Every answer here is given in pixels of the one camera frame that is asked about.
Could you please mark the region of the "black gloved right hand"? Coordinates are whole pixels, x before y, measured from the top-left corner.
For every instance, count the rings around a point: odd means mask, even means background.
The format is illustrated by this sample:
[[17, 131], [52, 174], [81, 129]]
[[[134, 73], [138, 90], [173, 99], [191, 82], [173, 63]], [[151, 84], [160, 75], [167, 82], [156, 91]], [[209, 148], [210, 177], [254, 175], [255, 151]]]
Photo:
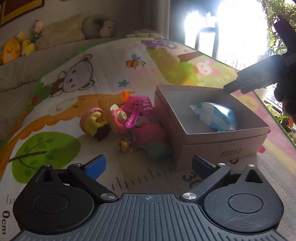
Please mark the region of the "black gloved right hand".
[[283, 113], [295, 121], [295, 68], [280, 76], [274, 96], [282, 102]]

